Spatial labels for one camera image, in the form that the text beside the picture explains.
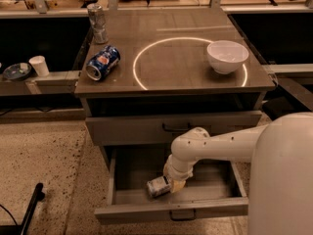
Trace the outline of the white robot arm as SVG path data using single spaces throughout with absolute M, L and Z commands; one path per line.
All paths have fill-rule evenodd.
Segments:
M 313 114 L 211 137 L 201 127 L 171 144 L 165 173 L 193 176 L 203 159 L 251 162 L 248 235 L 313 235 Z

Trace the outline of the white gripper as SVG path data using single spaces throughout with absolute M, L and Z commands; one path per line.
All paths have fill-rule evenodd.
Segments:
M 175 193 L 182 190 L 188 178 L 193 176 L 193 163 L 180 161 L 170 155 L 163 168 L 163 174 L 168 178 L 170 192 Z

